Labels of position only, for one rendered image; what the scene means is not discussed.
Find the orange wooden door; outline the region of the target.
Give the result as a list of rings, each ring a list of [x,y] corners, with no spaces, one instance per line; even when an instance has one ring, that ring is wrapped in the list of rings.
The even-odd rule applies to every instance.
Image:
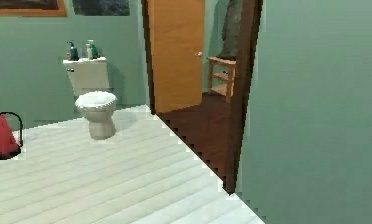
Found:
[[[159,113],[202,101],[205,0],[147,0],[155,109]]]

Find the orange framed picture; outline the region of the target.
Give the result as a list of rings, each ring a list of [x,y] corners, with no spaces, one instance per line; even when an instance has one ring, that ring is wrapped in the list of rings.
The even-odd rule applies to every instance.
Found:
[[[66,17],[65,0],[0,0],[0,16]]]

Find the white and green spray bottle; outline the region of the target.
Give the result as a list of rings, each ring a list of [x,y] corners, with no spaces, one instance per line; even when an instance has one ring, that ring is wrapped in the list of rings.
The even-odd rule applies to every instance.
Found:
[[[87,54],[88,54],[89,59],[97,59],[99,57],[98,50],[93,40],[88,40],[86,47],[87,47]]]

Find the light wooden side table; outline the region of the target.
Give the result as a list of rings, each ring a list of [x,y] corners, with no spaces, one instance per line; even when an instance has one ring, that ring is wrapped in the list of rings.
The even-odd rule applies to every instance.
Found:
[[[215,92],[224,96],[226,102],[229,103],[233,95],[236,62],[232,60],[221,59],[218,57],[208,57],[208,61],[208,91]],[[214,67],[216,65],[226,67],[227,70],[215,73]],[[222,84],[214,86],[214,79],[222,81]]]

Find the dark blue soap bottle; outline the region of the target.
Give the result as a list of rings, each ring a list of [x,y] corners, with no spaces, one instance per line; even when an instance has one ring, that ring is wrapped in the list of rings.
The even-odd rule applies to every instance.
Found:
[[[68,41],[68,44],[70,45],[70,61],[78,61],[79,56],[77,48],[72,41]]]

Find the white toilet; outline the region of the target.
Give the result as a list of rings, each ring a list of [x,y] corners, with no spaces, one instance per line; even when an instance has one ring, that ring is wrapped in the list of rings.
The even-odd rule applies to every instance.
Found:
[[[63,65],[76,97],[76,109],[88,121],[90,137],[105,140],[114,136],[116,128],[112,116],[117,97],[110,87],[107,59],[64,60]]]

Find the dark framed picture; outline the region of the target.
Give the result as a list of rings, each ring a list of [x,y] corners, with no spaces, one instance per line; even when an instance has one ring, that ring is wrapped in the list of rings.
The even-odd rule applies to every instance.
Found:
[[[129,16],[129,0],[72,0],[76,15]]]

